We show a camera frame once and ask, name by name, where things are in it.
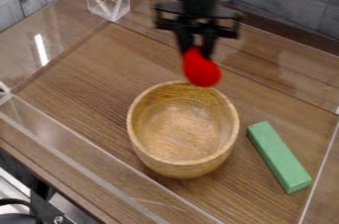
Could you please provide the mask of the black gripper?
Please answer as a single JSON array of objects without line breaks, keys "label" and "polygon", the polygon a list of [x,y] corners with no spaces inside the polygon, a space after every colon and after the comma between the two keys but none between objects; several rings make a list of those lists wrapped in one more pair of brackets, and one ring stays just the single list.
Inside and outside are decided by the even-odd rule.
[{"label": "black gripper", "polygon": [[[226,8],[218,0],[179,0],[154,4],[155,26],[158,29],[175,31],[183,25],[192,34],[203,34],[207,28],[215,32],[203,34],[202,54],[210,59],[214,53],[218,37],[236,39],[239,37],[240,21],[244,14]],[[186,29],[176,32],[180,53],[194,45],[194,36]]]}]

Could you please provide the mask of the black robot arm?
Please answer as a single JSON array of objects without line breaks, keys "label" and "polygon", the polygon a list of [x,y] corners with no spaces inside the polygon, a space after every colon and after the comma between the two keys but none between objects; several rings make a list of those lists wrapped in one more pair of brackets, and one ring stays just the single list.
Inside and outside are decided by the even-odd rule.
[{"label": "black robot arm", "polygon": [[156,3],[155,28],[176,35],[180,52],[195,45],[195,35],[200,35],[202,55],[210,59],[218,38],[236,39],[244,14],[224,8],[218,0],[179,0]]}]

